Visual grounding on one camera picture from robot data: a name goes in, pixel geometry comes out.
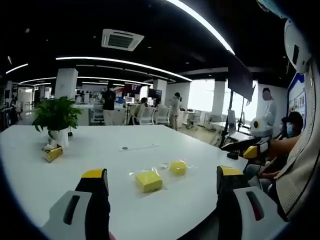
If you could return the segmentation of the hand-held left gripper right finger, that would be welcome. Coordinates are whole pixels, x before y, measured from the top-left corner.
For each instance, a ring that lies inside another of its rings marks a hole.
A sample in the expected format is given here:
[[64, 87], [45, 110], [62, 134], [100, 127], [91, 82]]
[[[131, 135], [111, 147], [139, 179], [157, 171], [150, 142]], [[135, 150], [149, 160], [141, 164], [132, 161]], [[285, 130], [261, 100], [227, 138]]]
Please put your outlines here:
[[219, 165], [216, 176], [218, 239], [276, 239], [287, 226], [278, 205], [234, 167]]

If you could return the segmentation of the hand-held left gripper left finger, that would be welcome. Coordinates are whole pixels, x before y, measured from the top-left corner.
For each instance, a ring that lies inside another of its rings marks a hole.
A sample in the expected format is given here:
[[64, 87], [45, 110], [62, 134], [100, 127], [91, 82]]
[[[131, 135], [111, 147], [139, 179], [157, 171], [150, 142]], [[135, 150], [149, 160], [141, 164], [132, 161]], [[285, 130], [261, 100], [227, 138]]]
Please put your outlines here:
[[110, 240], [110, 212], [107, 169], [89, 170], [53, 204], [41, 231], [49, 240]]

